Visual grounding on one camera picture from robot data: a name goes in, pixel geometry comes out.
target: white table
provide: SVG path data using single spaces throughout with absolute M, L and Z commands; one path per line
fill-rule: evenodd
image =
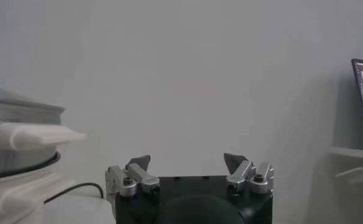
M 115 224 L 111 204 L 101 198 L 63 195 L 45 205 L 46 224 Z

